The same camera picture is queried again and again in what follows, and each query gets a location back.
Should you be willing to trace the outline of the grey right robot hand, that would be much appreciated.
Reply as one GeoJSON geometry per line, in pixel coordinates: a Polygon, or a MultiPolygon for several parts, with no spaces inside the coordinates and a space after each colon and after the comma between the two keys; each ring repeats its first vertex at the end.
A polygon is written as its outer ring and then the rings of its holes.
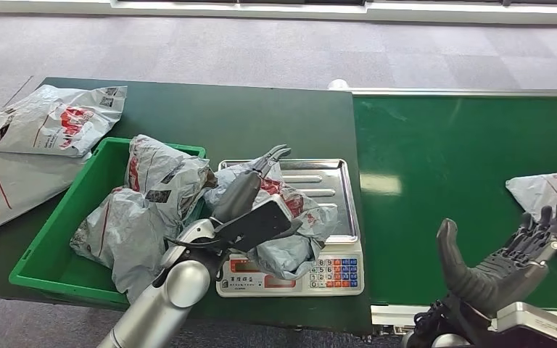
{"type": "Polygon", "coordinates": [[[475,310],[492,316],[524,301],[548,274],[549,259],[557,254],[557,203],[544,206],[539,220],[525,212],[510,239],[473,268],[463,260],[457,235],[456,223],[445,218],[436,242],[446,288],[475,310]]]}

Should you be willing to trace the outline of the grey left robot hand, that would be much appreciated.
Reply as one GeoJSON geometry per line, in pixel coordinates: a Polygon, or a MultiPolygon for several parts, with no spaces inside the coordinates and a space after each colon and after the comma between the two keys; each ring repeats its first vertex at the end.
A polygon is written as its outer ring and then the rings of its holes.
{"type": "Polygon", "coordinates": [[[215,225],[224,224],[248,213],[253,206],[261,183],[270,169],[282,158],[291,153],[286,144],[277,145],[266,154],[252,162],[250,169],[238,174],[227,187],[213,210],[215,225]]]}

